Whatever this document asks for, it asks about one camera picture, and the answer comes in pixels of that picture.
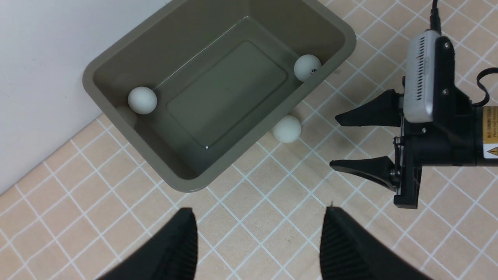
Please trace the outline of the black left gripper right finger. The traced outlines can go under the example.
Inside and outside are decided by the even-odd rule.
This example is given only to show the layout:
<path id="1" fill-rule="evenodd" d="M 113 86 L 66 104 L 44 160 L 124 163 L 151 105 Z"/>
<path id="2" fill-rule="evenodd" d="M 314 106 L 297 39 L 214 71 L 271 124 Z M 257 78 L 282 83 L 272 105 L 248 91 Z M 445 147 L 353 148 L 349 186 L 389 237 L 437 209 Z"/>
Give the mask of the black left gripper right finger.
<path id="1" fill-rule="evenodd" d="M 327 207 L 319 263 L 324 280 L 430 280 L 340 207 Z"/>

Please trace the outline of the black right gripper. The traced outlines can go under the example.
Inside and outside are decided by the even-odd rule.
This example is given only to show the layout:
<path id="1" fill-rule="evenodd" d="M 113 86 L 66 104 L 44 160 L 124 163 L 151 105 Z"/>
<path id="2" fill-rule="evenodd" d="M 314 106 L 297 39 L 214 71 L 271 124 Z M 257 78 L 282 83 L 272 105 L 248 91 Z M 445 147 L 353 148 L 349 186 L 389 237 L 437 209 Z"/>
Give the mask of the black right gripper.
<path id="1" fill-rule="evenodd" d="M 432 122 L 408 122 L 402 98 L 403 94 L 386 90 L 368 103 L 335 117 L 341 126 L 400 127 L 402 122 L 400 180 L 396 165 L 388 156 L 331 161 L 329 166 L 394 192 L 400 185 L 394 204 L 398 208 L 417 209 L 422 167 L 475 166 L 477 162 L 476 111 L 471 99 L 455 85 L 455 50 L 450 39 L 439 37 L 435 42 Z"/>

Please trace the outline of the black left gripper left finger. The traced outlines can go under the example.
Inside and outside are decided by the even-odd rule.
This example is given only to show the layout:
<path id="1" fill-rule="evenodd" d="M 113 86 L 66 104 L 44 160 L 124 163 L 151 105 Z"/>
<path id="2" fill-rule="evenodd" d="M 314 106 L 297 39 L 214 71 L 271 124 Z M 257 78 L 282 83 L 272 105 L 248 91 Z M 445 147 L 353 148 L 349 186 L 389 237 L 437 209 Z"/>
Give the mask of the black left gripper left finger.
<path id="1" fill-rule="evenodd" d="M 193 280 L 198 229 L 192 208 L 180 208 L 147 242 L 100 280 Z"/>

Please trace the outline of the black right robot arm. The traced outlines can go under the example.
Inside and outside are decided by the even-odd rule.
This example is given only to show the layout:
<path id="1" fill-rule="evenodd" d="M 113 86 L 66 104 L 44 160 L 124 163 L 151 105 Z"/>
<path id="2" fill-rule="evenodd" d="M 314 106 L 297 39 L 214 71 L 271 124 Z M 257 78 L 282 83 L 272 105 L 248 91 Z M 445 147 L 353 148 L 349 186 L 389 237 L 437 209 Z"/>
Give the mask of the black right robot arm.
<path id="1" fill-rule="evenodd" d="M 455 85 L 455 50 L 448 37 L 427 31 L 409 46 L 404 92 L 387 90 L 336 116 L 341 126 L 395 126 L 395 160 L 388 156 L 331 161 L 395 192 L 398 208 L 418 207 L 425 166 L 497 166 L 497 107 L 489 94 L 474 105 Z"/>

